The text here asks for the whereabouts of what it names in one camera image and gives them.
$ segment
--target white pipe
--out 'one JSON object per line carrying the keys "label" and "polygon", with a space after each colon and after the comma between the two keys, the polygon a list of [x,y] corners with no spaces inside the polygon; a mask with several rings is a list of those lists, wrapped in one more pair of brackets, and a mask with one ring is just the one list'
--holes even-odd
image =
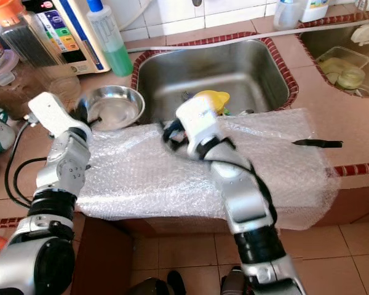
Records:
{"label": "white pipe", "polygon": [[143,14],[143,12],[148,8],[149,4],[152,2],[153,0],[148,0],[148,2],[146,2],[141,9],[124,25],[119,27],[119,31],[122,31],[124,29],[126,29],[126,27],[128,27],[129,25],[131,25],[133,22],[135,22],[135,20],[140,17],[141,14]]}
{"label": "white pipe", "polygon": [[227,44],[234,44],[242,41],[249,41],[261,38],[269,38],[269,37],[276,37],[276,36],[283,36],[289,34],[298,34],[298,33],[305,33],[305,32],[312,32],[312,31],[323,31],[323,30],[333,30],[333,29],[340,29],[340,28],[348,28],[351,26],[360,26],[369,23],[369,20],[361,20],[359,22],[354,23],[340,23],[337,25],[328,25],[328,26],[313,26],[311,28],[301,28],[301,29],[289,29],[287,31],[277,31],[271,33],[264,33],[264,34],[257,34],[253,36],[242,37],[238,39],[222,41],[218,43],[211,43],[211,44],[204,44],[204,45],[192,45],[192,46],[152,46],[152,47],[140,47],[129,49],[129,53],[134,52],[142,52],[148,50],[188,50],[188,49],[203,49],[209,47],[218,47]]}

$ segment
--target faucet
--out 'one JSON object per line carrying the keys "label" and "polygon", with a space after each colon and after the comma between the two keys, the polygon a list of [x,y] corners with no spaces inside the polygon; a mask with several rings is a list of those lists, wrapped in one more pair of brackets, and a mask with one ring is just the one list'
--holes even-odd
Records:
{"label": "faucet", "polygon": [[194,4],[194,6],[198,7],[202,4],[202,0],[192,0],[192,3]]}

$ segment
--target stainless steel sink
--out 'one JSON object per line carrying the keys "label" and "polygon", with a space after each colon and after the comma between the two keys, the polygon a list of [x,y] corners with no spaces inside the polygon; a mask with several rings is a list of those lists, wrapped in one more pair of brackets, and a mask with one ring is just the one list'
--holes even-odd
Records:
{"label": "stainless steel sink", "polygon": [[203,90],[228,92],[227,109],[266,112],[288,100],[288,87],[268,48],[260,41],[160,53],[139,69],[138,91],[145,99],[142,124],[175,118],[185,99]]}
{"label": "stainless steel sink", "polygon": [[[307,32],[301,34],[300,38],[314,59],[317,59],[335,46],[342,46],[369,56],[369,44],[359,46],[351,41],[351,36],[357,28],[359,28],[359,26]],[[362,86],[364,86],[364,88],[369,88],[369,65],[366,65],[363,70],[365,71],[365,80]]]}

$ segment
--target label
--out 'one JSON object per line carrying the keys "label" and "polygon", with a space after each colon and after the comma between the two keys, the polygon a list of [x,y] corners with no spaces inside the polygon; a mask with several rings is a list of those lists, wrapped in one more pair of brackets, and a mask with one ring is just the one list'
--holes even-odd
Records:
{"label": "label", "polygon": [[329,0],[313,0],[310,3],[310,8],[320,8],[328,5]]}
{"label": "label", "polygon": [[78,44],[57,10],[40,12],[37,16],[44,25],[49,39],[61,52],[79,50]]}
{"label": "label", "polygon": [[123,46],[124,43],[119,28],[112,16],[105,17],[99,21],[90,21],[90,23],[103,51],[113,52]]}

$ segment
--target bubble wrap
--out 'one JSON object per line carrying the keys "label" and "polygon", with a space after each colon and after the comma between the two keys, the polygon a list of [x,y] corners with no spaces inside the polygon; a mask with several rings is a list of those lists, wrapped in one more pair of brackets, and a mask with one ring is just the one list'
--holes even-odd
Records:
{"label": "bubble wrap", "polygon": [[[317,138],[305,110],[220,117],[219,123],[268,185],[277,227],[307,229],[329,210],[339,178],[322,149],[292,144]],[[92,168],[77,201],[88,216],[225,218],[208,164],[170,154],[156,124],[94,133],[90,151]]]}

